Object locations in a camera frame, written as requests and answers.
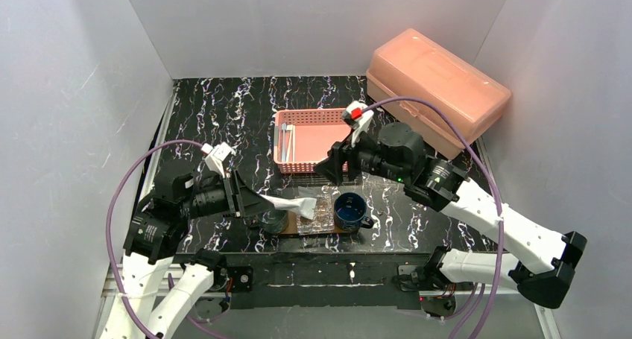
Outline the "clear packaged toothbrushes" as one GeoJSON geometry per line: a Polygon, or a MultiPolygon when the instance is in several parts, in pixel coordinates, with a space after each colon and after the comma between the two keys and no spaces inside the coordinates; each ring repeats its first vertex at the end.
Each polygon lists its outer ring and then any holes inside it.
{"type": "Polygon", "coordinates": [[[300,197],[315,198],[316,204],[311,220],[297,216],[297,233],[299,235],[320,235],[333,232],[335,222],[331,188],[329,186],[323,188],[299,187],[298,194],[300,197]]]}

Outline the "pink plastic basket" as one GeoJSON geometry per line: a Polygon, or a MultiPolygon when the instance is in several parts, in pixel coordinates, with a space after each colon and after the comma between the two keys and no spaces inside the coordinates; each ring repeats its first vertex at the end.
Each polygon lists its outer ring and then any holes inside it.
{"type": "Polygon", "coordinates": [[[335,142],[349,135],[342,108],[280,110],[274,119],[273,159],[282,174],[310,174],[335,142]],[[281,162],[281,124],[295,126],[293,160],[281,162]]]}

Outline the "red capped toothpaste tube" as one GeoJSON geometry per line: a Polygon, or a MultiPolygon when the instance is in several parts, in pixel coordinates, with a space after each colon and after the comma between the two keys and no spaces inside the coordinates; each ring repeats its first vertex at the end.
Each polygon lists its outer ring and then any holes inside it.
{"type": "Polygon", "coordinates": [[[285,199],[282,197],[267,195],[262,195],[262,197],[269,201],[276,210],[290,211],[299,217],[308,220],[313,220],[315,218],[317,199],[314,197],[299,197],[294,199],[285,199]]]}

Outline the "brown wooden oval tray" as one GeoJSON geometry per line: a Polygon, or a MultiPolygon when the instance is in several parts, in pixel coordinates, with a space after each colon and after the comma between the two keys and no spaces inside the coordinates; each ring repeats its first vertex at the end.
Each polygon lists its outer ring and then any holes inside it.
{"type": "Polygon", "coordinates": [[[320,212],[313,220],[301,218],[293,212],[288,212],[289,224],[281,235],[328,235],[347,234],[346,231],[335,225],[332,214],[320,212]]]}

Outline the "grey green mug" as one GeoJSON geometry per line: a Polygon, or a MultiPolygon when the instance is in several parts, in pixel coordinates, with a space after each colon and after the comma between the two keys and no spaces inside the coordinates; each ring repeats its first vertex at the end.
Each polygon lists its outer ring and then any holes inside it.
{"type": "Polygon", "coordinates": [[[289,219],[286,210],[272,209],[254,216],[250,220],[249,227],[251,229],[263,230],[272,235],[278,235],[286,230],[288,224],[289,219]]]}

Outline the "dark blue mug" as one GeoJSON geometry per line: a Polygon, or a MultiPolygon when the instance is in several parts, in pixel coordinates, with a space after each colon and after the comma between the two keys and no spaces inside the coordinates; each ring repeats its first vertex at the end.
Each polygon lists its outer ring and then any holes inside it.
{"type": "Polygon", "coordinates": [[[362,196],[347,192],[334,202],[334,222],[337,228],[354,232],[361,228],[372,229],[375,222],[367,216],[367,204],[362,196]]]}

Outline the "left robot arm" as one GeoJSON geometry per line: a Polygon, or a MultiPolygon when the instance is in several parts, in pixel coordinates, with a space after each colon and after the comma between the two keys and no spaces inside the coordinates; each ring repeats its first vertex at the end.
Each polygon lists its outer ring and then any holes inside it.
{"type": "Polygon", "coordinates": [[[165,163],[130,222],[119,273],[124,290],[114,300],[101,337],[171,338],[203,293],[213,288],[228,293],[235,281],[225,255],[200,249],[161,303],[154,303],[189,221],[210,215],[253,217],[273,207],[237,171],[226,177],[215,171],[199,176],[186,161],[165,163]]]}

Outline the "black capped toothpaste tube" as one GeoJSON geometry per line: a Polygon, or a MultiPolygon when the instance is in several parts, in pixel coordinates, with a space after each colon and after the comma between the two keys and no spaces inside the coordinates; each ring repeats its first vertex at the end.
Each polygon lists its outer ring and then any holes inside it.
{"type": "Polygon", "coordinates": [[[305,197],[305,198],[308,197],[308,198],[318,199],[321,193],[322,191],[319,188],[303,187],[303,186],[299,186],[297,188],[298,197],[305,197]]]}

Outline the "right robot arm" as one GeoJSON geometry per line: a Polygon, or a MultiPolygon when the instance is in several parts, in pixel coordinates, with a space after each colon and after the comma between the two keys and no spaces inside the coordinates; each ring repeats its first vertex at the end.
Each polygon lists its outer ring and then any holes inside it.
{"type": "Polygon", "coordinates": [[[496,203],[465,171],[428,155],[422,136],[407,124],[388,124],[376,138],[351,132],[332,145],[315,171],[335,185],[361,173],[396,181],[415,203],[459,220],[498,244],[500,254],[437,247],[423,266],[402,277],[409,288],[497,282],[535,304],[556,309],[569,292],[587,245],[578,232],[546,229],[496,203]]]}

